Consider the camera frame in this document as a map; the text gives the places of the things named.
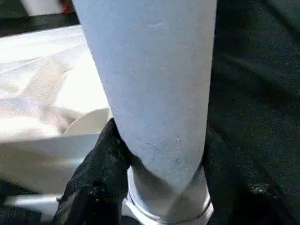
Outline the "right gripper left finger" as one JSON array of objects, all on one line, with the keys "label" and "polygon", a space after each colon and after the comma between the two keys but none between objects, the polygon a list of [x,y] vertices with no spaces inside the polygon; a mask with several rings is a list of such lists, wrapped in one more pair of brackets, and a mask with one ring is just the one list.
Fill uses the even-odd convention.
[{"label": "right gripper left finger", "polygon": [[66,185],[53,217],[55,225],[117,225],[128,193],[131,152],[114,119]]}]

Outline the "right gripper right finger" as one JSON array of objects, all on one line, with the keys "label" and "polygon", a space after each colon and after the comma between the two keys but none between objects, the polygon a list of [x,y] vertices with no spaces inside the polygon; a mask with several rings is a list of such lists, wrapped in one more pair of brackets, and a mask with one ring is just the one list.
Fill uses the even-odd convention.
[{"label": "right gripper right finger", "polygon": [[210,225],[298,225],[276,182],[244,149],[207,131],[202,164],[214,212]]}]

